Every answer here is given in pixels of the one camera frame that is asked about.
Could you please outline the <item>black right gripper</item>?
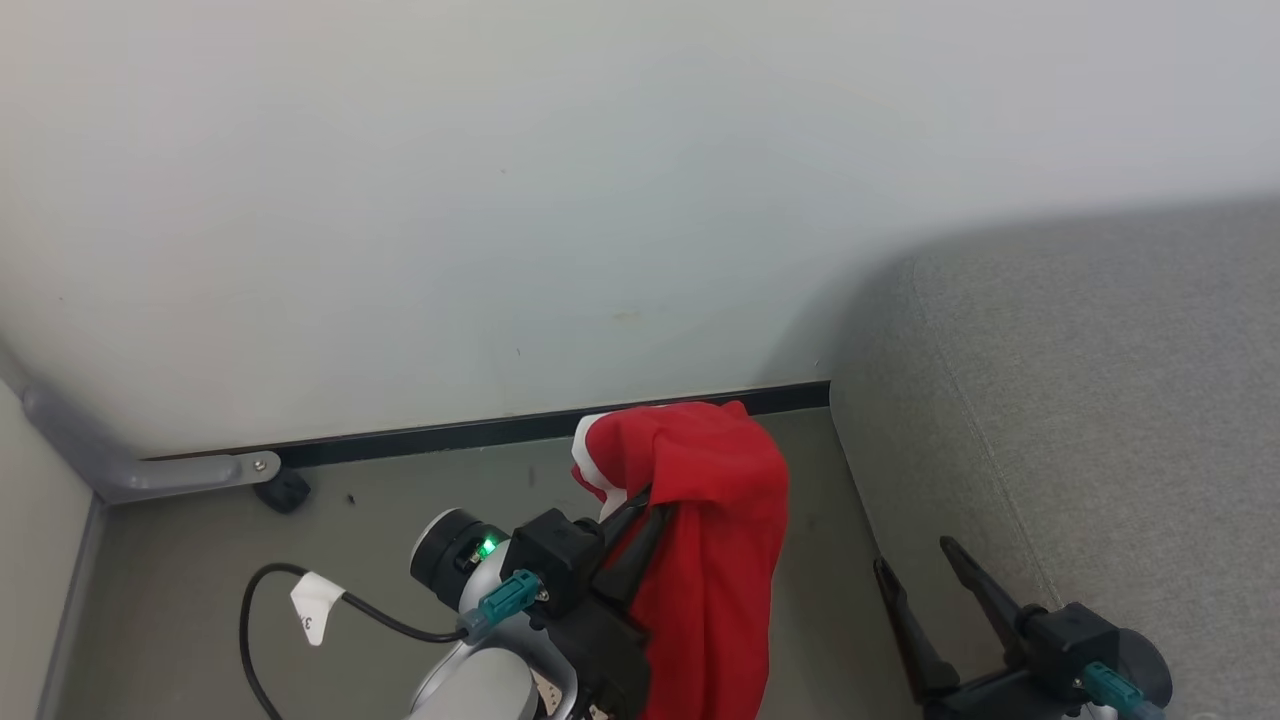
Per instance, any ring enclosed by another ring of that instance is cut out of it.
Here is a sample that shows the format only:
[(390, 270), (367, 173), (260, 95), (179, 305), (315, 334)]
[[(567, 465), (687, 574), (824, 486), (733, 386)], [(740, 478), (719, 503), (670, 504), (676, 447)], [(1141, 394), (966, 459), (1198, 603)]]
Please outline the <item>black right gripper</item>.
[[(1001, 646), (1005, 662), (1028, 662), (1029, 620), (1047, 614), (1038, 603), (1018, 605), (954, 537), (940, 537), (940, 548), (960, 584), (970, 591)], [(996, 673), (963, 683), (943, 661), (908, 601), (908, 593), (884, 557), (873, 562), (902, 670), (915, 702), (924, 702), (924, 719), (1062, 719), (1079, 717), (1091, 702), (1083, 691), (1065, 697), (1046, 692), (1028, 670)]]

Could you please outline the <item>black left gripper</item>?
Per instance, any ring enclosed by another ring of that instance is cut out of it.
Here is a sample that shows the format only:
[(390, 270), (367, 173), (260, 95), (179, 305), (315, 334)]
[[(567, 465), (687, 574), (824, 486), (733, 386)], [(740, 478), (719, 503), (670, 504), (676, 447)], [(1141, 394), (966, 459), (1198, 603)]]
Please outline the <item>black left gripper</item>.
[(650, 495), (652, 487), (645, 487), (598, 523), (604, 546), (616, 547), (644, 519), (614, 561), (599, 571), (602, 598), (590, 593), (545, 621), (552, 644), (576, 680), (568, 719), (588, 719), (594, 708), (609, 719), (639, 719), (646, 707), (652, 685), (649, 634), (612, 603), (635, 601), (675, 512), (667, 503), (646, 514)]

